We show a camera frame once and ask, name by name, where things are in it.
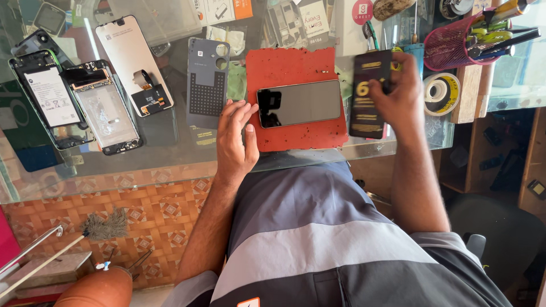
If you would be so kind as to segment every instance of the pink mesh pen holder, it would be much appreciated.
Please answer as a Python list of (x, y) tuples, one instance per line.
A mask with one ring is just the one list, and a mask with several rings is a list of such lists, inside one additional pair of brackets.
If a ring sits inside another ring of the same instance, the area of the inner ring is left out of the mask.
[[(459, 21), (450, 23), (430, 32), (425, 38), (425, 55), (423, 62), (430, 70), (444, 70), (463, 67), (473, 64), (487, 65), (495, 62), (499, 57), (474, 60), (468, 56), (466, 50), (466, 37), (468, 29), (474, 19), (480, 17), (482, 12)], [(495, 44), (484, 44), (477, 48), (487, 49)]]

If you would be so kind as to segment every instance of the person's left hand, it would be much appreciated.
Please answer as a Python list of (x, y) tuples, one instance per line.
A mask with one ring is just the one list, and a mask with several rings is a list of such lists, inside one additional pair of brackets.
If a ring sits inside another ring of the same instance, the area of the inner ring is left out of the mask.
[(250, 106), (244, 100), (233, 102), (231, 99), (226, 102), (218, 120), (216, 136), (218, 171), (215, 182), (239, 186), (258, 161), (260, 153), (254, 126), (246, 125), (246, 147), (242, 144), (241, 137), (242, 128), (256, 111), (258, 104)]

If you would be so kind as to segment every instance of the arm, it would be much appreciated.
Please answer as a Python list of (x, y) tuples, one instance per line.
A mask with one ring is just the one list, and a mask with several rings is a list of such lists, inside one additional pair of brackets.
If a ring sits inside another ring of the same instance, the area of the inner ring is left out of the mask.
[(370, 81), (370, 97), (397, 139), (391, 201), (395, 222), (405, 232), (449, 232), (449, 220), (425, 136), (423, 86), (412, 55), (393, 53), (402, 71), (392, 71), (394, 90), (385, 95)]
[(245, 101), (230, 99), (220, 114), (216, 138), (218, 171), (182, 255), (175, 285), (208, 270), (216, 275), (222, 271), (235, 195), (259, 157), (254, 126), (246, 126), (246, 147), (241, 139), (242, 128), (257, 110), (258, 104), (251, 107)]

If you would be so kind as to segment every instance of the tiled floor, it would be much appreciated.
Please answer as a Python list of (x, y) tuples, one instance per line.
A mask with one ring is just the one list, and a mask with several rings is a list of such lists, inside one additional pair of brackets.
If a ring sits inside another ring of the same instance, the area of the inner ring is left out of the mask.
[(95, 262), (104, 262), (112, 250), (113, 265), (130, 267), (152, 250), (138, 269), (134, 288), (172, 283), (188, 235), (208, 195), (212, 178), (180, 181), (75, 196), (33, 200), (2, 205), (21, 247), (27, 246), (51, 227), (61, 224), (63, 235), (51, 236), (37, 246), (30, 257), (51, 256), (81, 235), (80, 223), (95, 212), (106, 217), (112, 207), (127, 211), (129, 236), (107, 241), (80, 241), (73, 252), (92, 251)]

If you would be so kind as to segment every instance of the gray shirt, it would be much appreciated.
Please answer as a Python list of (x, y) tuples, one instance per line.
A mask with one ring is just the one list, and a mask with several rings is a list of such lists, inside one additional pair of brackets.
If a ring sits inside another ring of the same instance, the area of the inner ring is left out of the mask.
[(227, 255), (163, 307), (510, 306), (456, 233), (406, 234), (345, 162), (248, 174)]

